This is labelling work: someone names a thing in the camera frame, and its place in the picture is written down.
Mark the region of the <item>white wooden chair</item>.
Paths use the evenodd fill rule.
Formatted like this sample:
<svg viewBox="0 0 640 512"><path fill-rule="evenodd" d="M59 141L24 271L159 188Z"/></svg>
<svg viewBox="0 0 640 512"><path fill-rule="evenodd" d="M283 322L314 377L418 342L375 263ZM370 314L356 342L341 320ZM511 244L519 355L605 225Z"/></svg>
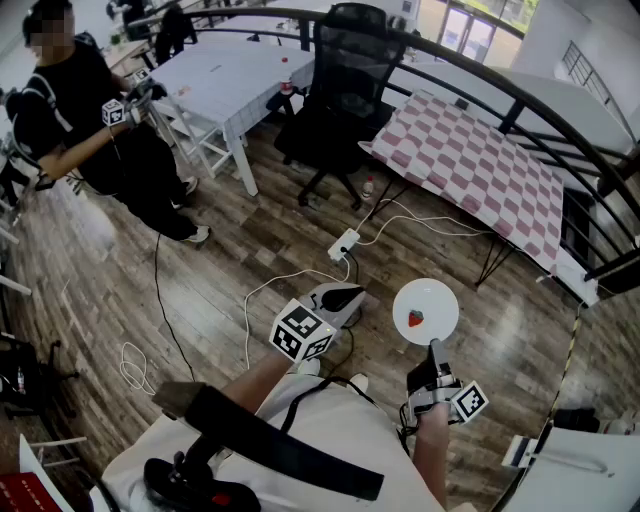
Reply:
<svg viewBox="0 0 640 512"><path fill-rule="evenodd" d="M215 177L232 157L227 135L215 121L185 110L170 97L154 101L153 109L161 133L169 137L185 163L200 163Z"/></svg>

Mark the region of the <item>white packs with red print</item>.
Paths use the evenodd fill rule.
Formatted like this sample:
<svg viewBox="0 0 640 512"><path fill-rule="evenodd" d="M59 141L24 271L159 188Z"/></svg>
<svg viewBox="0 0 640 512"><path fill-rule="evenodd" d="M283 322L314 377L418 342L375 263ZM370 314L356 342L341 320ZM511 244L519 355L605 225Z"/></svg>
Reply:
<svg viewBox="0 0 640 512"><path fill-rule="evenodd" d="M624 418L605 421L600 428L605 435L640 436L640 422Z"/></svg>

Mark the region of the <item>black curved metal railing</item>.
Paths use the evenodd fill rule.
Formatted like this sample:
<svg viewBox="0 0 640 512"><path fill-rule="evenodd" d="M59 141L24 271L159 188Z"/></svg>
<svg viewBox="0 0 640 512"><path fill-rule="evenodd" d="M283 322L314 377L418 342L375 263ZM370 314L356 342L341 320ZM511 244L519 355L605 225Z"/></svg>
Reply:
<svg viewBox="0 0 640 512"><path fill-rule="evenodd" d="M583 173L580 168L574 166L573 159L579 157L586 160L596 168L600 177L620 193L631 211L635 215L640 215L640 203L633 198L620 174L605 159L604 151L591 145L549 106L499 72L468 57L414 34L390 27L389 32L391 38L401 42L405 49L418 50L443 60L509 96L512 101L510 109L504 113L497 113L496 124L490 125L491 127L501 132L508 140L522 146L556 175L559 170L564 170L574 179L581 180ZM404 103L414 92L405 92ZM586 221L592 230L598 230L600 227L588 208L581 208L577 217L568 216L564 206L574 201L575 195L563 186L561 248L564 248L587 271L587 281L598 281L598 292L605 290L609 294L616 295L640 286L640 243L634 243L629 250L618 250L614 259L603 259L599 266L590 264L569 243L569 235L587 237L587 232L580 228L581 221ZM483 270L485 275L490 275L511 253L523 252L495 231L493 232L502 239L502 244L491 249Z"/></svg>

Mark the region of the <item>yellow black hazard tape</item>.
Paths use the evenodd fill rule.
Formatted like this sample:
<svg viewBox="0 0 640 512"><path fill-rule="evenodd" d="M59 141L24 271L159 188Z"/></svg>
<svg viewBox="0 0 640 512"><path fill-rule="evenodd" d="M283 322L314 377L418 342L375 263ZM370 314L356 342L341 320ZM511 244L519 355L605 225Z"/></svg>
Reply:
<svg viewBox="0 0 640 512"><path fill-rule="evenodd" d="M571 339L569 342L569 348L568 348L568 352L567 352L567 357L565 360L565 364L564 364L564 369L561 375L561 380L560 383L558 385L558 389L556 391L555 397L553 399L552 405L549 409L549 412L546 416L544 425L543 425L543 430L546 428L546 426L548 424L551 423L551 421L554 418L554 415L556 413L556 410L558 408L558 402L559 402L559 398L560 398L560 394L562 391L562 388L564 386L564 382L566 380L569 368L571 366L571 360L572 360L572 356L573 356L573 352L574 352L574 347L575 347L575 343L576 343L576 339L577 339L577 335L578 335L578 331L581 325L581 313L583 310L583 306L585 305L585 302L582 301L579 303L577 310L576 310L576 315L575 315L575 319L574 319L574 323L573 323L573 327L572 327L572 331L571 331Z"/></svg>

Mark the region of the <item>white round plate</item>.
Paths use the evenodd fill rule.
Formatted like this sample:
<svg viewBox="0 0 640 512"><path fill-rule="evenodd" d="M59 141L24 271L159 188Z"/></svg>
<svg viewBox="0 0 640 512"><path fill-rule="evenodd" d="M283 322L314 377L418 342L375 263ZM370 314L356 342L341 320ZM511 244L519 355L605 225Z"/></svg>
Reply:
<svg viewBox="0 0 640 512"><path fill-rule="evenodd" d="M411 310L421 311L424 322L408 326ZM433 339L445 341L459 320L459 304L455 294L443 282L420 278L404 285L394 299L392 316L399 334L410 343L428 346Z"/></svg>

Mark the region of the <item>black mesh office chair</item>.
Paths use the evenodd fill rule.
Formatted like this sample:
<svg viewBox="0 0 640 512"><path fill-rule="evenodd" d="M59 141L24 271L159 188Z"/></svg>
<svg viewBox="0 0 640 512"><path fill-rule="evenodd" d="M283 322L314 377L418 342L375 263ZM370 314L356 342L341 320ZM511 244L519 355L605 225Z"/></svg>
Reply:
<svg viewBox="0 0 640 512"><path fill-rule="evenodd" d="M348 179L361 167L370 142L390 119L383 105L386 84L405 52L391 38L386 12L376 6L335 4L314 24L314 74L302 108L288 115L274 146L287 165L316 170L298 196L301 206L326 176L339 179L361 206L361 197Z"/></svg>

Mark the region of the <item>person's right forearm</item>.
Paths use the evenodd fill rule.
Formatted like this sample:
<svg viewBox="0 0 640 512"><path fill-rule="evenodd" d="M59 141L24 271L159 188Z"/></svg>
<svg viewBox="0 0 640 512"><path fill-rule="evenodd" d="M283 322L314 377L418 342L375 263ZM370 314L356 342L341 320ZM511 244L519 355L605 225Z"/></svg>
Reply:
<svg viewBox="0 0 640 512"><path fill-rule="evenodd" d="M446 508L446 464L449 446L448 403L438 403L418 420L413 462L426 486Z"/></svg>

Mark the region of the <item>white grid-cloth table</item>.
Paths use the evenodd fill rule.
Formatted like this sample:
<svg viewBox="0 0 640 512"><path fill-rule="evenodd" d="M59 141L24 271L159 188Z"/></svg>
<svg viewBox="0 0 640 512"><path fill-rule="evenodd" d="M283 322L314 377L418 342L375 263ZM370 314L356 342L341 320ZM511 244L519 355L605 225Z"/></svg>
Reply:
<svg viewBox="0 0 640 512"><path fill-rule="evenodd" d="M312 82L313 66L310 52L231 40L192 45L151 76L179 106L223 128L245 189L255 196L258 188L242 138L269 114L267 103L281 82L288 79L302 89Z"/></svg>

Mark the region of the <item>black bag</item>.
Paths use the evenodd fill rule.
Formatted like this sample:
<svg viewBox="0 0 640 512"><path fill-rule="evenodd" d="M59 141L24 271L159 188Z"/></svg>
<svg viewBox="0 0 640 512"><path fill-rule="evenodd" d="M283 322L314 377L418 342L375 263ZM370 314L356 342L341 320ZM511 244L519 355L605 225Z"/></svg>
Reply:
<svg viewBox="0 0 640 512"><path fill-rule="evenodd" d="M558 409L553 424L556 428L588 433L597 433L600 428L594 408Z"/></svg>

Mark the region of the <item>white side table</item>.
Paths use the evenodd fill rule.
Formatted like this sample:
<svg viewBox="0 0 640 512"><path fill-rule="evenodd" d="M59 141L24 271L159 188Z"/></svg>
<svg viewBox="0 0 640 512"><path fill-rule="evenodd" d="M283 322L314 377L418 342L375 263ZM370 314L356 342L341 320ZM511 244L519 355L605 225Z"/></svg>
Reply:
<svg viewBox="0 0 640 512"><path fill-rule="evenodd" d="M502 512L631 512L640 506L640 436L552 427Z"/></svg>

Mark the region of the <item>red box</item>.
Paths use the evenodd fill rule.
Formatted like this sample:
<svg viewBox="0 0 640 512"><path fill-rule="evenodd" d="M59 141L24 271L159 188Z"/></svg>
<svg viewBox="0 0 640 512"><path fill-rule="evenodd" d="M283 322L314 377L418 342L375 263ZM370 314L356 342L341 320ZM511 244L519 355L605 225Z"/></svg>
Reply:
<svg viewBox="0 0 640 512"><path fill-rule="evenodd" d="M0 512L62 512L34 473L0 475Z"/></svg>

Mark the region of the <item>white power strip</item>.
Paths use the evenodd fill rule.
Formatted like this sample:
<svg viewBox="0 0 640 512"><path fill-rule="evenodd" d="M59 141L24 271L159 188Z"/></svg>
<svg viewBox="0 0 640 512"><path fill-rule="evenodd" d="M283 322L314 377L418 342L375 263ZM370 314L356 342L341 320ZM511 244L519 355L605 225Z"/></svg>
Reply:
<svg viewBox="0 0 640 512"><path fill-rule="evenodd" d="M359 239L360 234L356 230L347 228L328 249L330 259L339 262Z"/></svg>

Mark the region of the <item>red white checkered table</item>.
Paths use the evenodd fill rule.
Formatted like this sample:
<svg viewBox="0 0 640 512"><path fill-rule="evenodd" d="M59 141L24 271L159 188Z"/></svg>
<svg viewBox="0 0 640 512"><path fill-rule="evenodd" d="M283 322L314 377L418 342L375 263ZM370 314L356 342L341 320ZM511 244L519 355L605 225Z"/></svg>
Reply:
<svg viewBox="0 0 640 512"><path fill-rule="evenodd" d="M361 147L480 220L545 271L556 272L563 181L497 129L417 90Z"/></svg>

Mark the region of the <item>white flat board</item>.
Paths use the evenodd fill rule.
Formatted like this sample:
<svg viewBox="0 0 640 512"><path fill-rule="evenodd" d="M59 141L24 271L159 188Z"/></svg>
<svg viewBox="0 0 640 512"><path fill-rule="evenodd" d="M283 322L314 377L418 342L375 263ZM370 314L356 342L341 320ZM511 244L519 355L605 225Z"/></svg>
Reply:
<svg viewBox="0 0 640 512"><path fill-rule="evenodd" d="M587 281L586 274L587 271L564 248L560 248L551 269L536 282L553 278L572 292L582 305L591 307L600 300L599 283L597 280Z"/></svg>

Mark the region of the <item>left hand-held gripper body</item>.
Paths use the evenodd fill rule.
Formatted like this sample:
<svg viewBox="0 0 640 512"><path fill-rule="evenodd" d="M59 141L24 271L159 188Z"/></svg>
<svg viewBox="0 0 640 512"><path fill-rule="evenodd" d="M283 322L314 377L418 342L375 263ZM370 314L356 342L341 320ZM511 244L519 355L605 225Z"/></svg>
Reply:
<svg viewBox="0 0 640 512"><path fill-rule="evenodd" d="M269 342L290 361L300 363L325 353L336 334L336 328L292 299L276 316Z"/></svg>

